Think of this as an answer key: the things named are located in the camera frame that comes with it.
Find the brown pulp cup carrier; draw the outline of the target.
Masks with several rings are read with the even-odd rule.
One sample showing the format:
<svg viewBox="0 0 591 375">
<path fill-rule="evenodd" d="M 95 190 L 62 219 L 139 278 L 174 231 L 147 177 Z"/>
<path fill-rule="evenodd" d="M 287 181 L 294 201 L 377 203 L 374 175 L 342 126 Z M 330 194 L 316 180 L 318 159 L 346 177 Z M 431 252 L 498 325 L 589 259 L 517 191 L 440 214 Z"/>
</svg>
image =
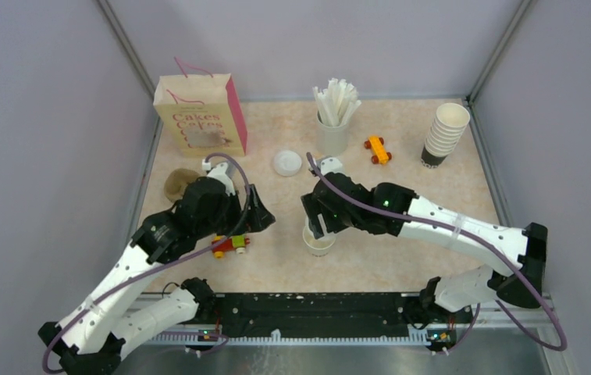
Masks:
<svg viewBox="0 0 591 375">
<path fill-rule="evenodd" d="M 163 193 L 170 202 L 175 202 L 183 197 L 186 188 L 194 183 L 200 173 L 185 168 L 173 170 L 163 185 Z"/>
</svg>

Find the white paper cup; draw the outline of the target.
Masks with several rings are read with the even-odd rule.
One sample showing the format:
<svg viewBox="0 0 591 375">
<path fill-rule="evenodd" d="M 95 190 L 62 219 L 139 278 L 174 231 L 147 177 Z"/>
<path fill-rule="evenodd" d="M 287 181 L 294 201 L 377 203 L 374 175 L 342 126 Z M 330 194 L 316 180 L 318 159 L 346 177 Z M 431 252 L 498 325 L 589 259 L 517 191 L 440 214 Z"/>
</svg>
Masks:
<svg viewBox="0 0 591 375">
<path fill-rule="evenodd" d="M 315 240 L 309 237 L 305 232 L 304 228 L 302 231 L 302 237 L 304 243 L 308 246 L 308 251 L 313 256 L 321 257 L 329 253 L 329 250 L 336 242 L 335 234 L 326 234 L 325 237 Z"/>
</svg>

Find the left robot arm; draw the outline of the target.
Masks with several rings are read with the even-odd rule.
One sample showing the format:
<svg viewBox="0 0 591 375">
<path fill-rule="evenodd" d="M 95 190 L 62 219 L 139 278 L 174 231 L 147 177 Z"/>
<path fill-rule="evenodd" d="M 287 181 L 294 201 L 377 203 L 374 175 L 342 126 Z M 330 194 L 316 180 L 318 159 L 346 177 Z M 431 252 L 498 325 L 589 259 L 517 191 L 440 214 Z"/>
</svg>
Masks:
<svg viewBox="0 0 591 375">
<path fill-rule="evenodd" d="M 169 264 L 192 258 L 199 240 L 212 234 L 258 233 L 275 221 L 253 184 L 241 205 L 233 184 L 199 177 L 171 209 L 144 220 L 114 267 L 72 313 L 41 327 L 38 335 L 60 365 L 52 369 L 44 358 L 44 371 L 111 374 L 134 349 L 165 329 L 188 320 L 210 320 L 213 292 L 197 277 L 149 307 L 127 310 Z"/>
</svg>

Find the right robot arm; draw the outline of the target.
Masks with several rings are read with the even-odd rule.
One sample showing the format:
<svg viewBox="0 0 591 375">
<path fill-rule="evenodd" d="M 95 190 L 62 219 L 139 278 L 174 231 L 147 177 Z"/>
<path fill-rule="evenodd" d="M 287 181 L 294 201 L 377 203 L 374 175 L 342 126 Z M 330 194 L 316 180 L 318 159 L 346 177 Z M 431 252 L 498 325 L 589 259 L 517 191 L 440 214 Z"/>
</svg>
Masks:
<svg viewBox="0 0 591 375">
<path fill-rule="evenodd" d="M 416 239 L 482 263 L 455 277 L 434 277 L 420 293 L 424 316 L 444 321 L 467 305 L 499 300 L 525 309 L 541 306 L 548 229 L 539 223 L 502 227 L 454 212 L 410 188 L 383 182 L 368 189 L 342 173 L 328 173 L 302 195 L 314 238 L 348 228 Z"/>
</svg>

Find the white plastic cup lid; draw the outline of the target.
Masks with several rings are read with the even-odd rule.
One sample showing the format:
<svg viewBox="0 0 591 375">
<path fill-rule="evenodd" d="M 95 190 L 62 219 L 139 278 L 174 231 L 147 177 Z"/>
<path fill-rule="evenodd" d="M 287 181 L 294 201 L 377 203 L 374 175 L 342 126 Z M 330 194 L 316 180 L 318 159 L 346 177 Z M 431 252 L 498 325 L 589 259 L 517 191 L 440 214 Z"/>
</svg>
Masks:
<svg viewBox="0 0 591 375">
<path fill-rule="evenodd" d="M 326 236 L 326 230 L 321 220 L 318 217 L 306 217 L 304 221 L 304 232 L 315 240 L 319 240 Z"/>
</svg>

